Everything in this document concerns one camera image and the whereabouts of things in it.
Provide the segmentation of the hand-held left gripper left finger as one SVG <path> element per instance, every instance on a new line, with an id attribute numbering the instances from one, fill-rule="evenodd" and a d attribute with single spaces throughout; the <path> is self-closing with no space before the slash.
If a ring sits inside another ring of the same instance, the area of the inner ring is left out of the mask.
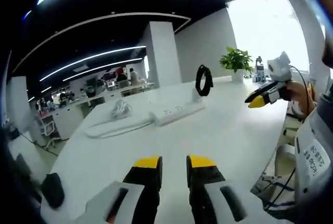
<path id="1" fill-rule="evenodd" d="M 141 158 L 86 203 L 83 223 L 154 223 L 161 185 L 162 157 Z"/>

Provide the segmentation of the person's right hand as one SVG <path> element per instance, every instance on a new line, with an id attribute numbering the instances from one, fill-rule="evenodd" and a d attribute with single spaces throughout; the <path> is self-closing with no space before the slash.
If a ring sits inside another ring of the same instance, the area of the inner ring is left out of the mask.
<path id="1" fill-rule="evenodd" d="M 302 118 L 305 119 L 316 108 L 317 103 L 310 97 L 307 88 L 299 82 L 289 81 L 286 88 L 291 100 L 298 103 Z"/>

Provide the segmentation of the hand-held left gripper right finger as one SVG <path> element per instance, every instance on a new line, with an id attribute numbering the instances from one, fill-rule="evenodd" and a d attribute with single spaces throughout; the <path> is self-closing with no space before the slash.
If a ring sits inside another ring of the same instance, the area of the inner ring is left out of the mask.
<path id="1" fill-rule="evenodd" d="M 260 203 L 240 184 L 226 180 L 207 157 L 186 157 L 189 203 L 195 223 L 260 223 Z"/>

